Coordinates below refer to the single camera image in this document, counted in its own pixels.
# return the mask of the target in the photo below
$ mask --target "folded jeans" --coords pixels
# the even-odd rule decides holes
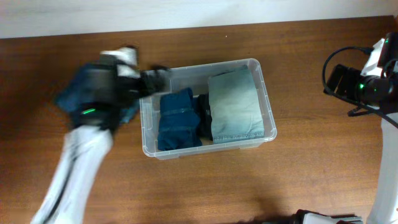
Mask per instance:
[[[201,146],[197,136],[200,118],[193,109],[190,88],[164,95],[160,99],[158,150],[169,151]]]
[[[197,128],[197,134],[199,137],[205,137],[209,140],[213,140],[211,134],[211,110],[209,105],[209,94],[199,95],[194,98],[195,112],[200,117],[200,124]]]
[[[247,66],[209,79],[215,144],[264,137],[257,89]]]

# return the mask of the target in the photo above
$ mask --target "dark blue denim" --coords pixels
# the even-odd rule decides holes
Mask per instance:
[[[186,88],[160,99],[158,150],[169,151],[201,146],[197,136],[200,118],[193,109],[193,93]]]
[[[79,115],[73,113],[82,103],[91,103],[93,96],[84,92],[85,86],[89,85],[86,78],[86,71],[93,68],[89,63],[79,68],[74,79],[68,87],[58,94],[55,104],[62,110],[71,114],[73,123],[78,123]],[[121,110],[121,123],[128,123],[139,111],[139,100],[136,99],[130,108]]]

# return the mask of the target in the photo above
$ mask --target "folded dark blue jeans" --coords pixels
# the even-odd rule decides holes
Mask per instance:
[[[190,88],[164,95],[160,99],[158,150],[169,151],[201,146],[197,136],[200,118],[193,109]]]

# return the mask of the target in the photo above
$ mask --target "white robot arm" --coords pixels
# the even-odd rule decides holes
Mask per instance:
[[[96,126],[80,126],[67,134],[57,171],[31,224],[82,223],[95,175],[112,143],[110,131]]]
[[[398,113],[389,114],[398,121]],[[379,186],[368,224],[398,223],[398,129],[382,119],[383,151]]]

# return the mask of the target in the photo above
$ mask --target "green led light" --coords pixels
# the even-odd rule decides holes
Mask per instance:
[[[83,111],[83,112],[81,112],[82,114],[88,114],[88,113],[91,113],[91,112],[94,112],[95,111],[95,109],[88,109],[88,110],[85,110],[85,111]]]

